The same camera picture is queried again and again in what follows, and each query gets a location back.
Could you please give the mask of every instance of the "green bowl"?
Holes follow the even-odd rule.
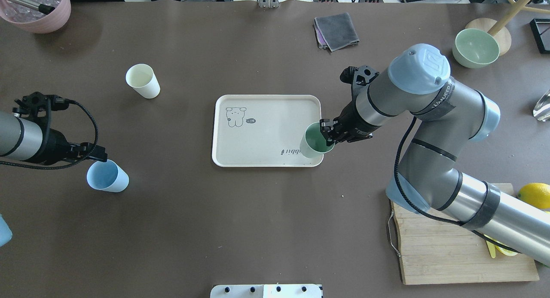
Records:
[[[491,64],[500,53],[497,40],[481,29],[468,28],[460,31],[452,46],[452,55],[456,61],[473,69]]]

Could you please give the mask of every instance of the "gray cloth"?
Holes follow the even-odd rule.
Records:
[[[315,26],[331,52],[359,42],[348,12],[315,18]]]

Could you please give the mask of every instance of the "clear glass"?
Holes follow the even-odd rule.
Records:
[[[535,104],[533,116],[541,122],[550,119],[550,90]]]

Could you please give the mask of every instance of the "wooden cutting board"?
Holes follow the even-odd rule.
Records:
[[[495,184],[515,194],[511,184]],[[395,211],[403,284],[538,281],[535,261],[523,254],[491,258],[483,239],[459,226],[428,219],[391,203]],[[437,210],[430,214],[449,218]]]

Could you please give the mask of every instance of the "green cup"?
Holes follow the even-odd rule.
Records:
[[[319,157],[324,153],[330,152],[333,147],[334,143],[327,146],[327,141],[321,133],[319,122],[308,126],[300,143],[300,151],[307,158]]]
[[[481,29],[468,28],[454,39],[452,55],[467,68],[481,68],[496,61],[501,53],[497,40]]]

